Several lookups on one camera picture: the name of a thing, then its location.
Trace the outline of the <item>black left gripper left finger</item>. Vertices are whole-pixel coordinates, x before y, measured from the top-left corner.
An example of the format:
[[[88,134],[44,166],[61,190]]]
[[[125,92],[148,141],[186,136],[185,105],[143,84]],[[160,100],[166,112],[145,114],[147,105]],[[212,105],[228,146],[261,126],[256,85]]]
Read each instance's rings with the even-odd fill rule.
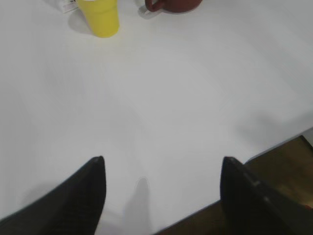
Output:
[[[93,157],[52,191],[0,221],[2,235],[93,235],[106,199],[105,161]]]

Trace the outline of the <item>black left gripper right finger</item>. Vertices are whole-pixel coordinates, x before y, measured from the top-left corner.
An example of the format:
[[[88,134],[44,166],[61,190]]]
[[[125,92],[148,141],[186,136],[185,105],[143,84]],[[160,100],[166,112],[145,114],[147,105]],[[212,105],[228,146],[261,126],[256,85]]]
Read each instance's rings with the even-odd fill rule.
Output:
[[[311,235],[313,211],[260,180],[234,157],[224,157],[220,198],[235,235]]]

